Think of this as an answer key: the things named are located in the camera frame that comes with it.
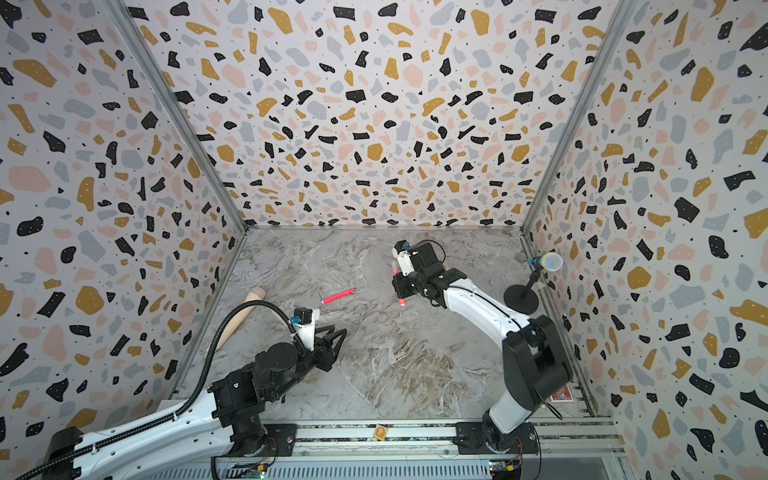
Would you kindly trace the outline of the pink highlighter pen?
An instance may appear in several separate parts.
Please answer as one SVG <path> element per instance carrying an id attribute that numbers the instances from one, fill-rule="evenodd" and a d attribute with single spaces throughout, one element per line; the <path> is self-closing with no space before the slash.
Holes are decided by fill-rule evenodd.
<path id="1" fill-rule="evenodd" d="M 392 270 L 393 270 L 392 285 L 393 285 L 393 288 L 395 290 L 396 298 L 397 298 L 399 306 L 400 307 L 404 307 L 406 305 L 406 301 L 403 298 L 402 293 L 401 293 L 401 289 L 400 289 L 402 278 L 401 278 L 399 266 L 398 266 L 398 263 L 395 260 L 393 260 L 391 262 L 391 266 L 392 266 Z"/>
<path id="2" fill-rule="evenodd" d="M 336 293 L 334 295 L 331 295 L 331 296 L 328 296 L 326 298 L 323 298 L 321 300 L 321 302 L 322 302 L 323 305 L 330 304 L 330 303 L 335 302 L 337 300 L 340 300 L 340 299 L 342 299 L 344 297 L 352 295 L 353 293 L 356 292 L 356 290 L 357 290 L 356 288 L 344 290 L 342 292 L 339 292 L 339 293 Z"/>

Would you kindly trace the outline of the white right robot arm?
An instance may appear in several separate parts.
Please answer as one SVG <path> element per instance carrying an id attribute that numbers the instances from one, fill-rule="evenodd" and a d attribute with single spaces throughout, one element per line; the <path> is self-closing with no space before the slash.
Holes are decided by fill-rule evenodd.
<path id="1" fill-rule="evenodd" d="M 399 272 L 392 285 L 400 299 L 420 295 L 460 315 L 499 348 L 504 391 L 485 414 L 492 432 L 512 433 L 572 380 L 565 345 L 549 317 L 533 318 L 505 306 L 456 269 L 431 276 Z"/>

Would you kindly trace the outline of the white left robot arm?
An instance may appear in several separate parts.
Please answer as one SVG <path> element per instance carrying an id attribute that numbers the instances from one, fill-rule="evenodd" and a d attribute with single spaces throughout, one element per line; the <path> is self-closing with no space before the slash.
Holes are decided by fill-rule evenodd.
<path id="1" fill-rule="evenodd" d="M 261 415 L 314 370 L 336 362 L 346 330 L 321 328 L 304 354 L 280 342 L 215 381 L 195 399 L 116 428 L 54 435 L 44 479 L 141 479 L 202 457 L 280 453 L 280 440 Z"/>

